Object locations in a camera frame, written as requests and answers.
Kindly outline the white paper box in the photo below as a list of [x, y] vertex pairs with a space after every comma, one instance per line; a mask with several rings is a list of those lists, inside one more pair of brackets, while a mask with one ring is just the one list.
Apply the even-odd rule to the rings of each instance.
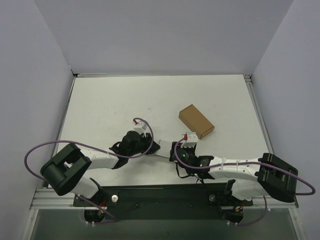
[[160, 146], [160, 149], [157, 150], [154, 154], [156, 156], [160, 156], [160, 157], [169, 159], [171, 156], [173, 142], [159, 139], [156, 141], [156, 143]]

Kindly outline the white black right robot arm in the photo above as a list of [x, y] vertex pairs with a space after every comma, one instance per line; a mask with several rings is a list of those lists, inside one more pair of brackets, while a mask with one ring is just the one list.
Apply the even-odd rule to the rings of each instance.
[[170, 161], [200, 180], [227, 179], [227, 192], [238, 200], [270, 196], [278, 201], [295, 201], [298, 170], [272, 153], [254, 159], [227, 159], [212, 155], [196, 156], [196, 148], [171, 144]]

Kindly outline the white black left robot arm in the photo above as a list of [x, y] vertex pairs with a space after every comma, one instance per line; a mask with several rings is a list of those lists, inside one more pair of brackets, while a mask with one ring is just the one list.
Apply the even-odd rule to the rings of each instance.
[[82, 195], [90, 205], [96, 206], [103, 194], [96, 181], [84, 177], [87, 170], [118, 169], [134, 156], [152, 155], [160, 149], [149, 132], [131, 130], [109, 148], [110, 153], [69, 143], [43, 165], [40, 173], [59, 196]]

